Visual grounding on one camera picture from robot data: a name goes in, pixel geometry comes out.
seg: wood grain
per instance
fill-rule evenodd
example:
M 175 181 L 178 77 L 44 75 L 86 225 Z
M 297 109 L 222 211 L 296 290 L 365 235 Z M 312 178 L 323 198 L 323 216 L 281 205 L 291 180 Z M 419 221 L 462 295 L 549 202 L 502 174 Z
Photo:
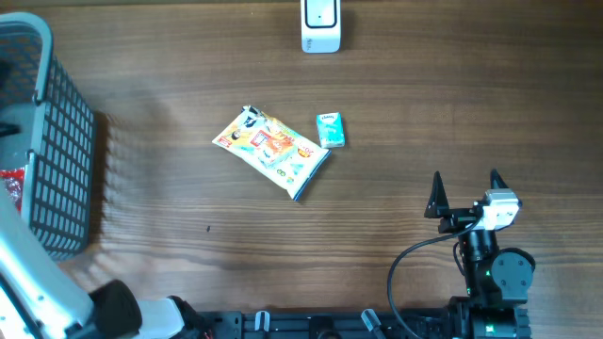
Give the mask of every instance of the wood grain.
M 525 1 L 360 2 L 334 55 L 300 47 L 299 5 L 34 8 L 106 115 L 93 243 L 62 267 L 93 289 L 198 310 L 387 309 L 395 256 L 436 235 L 432 174 L 466 206 L 498 168 L 524 208 L 499 235 L 538 261 L 535 338 L 603 331 L 603 11 Z M 253 104 L 334 150 L 301 202 L 211 144 Z M 399 305 L 464 293 L 452 243 L 403 263 Z

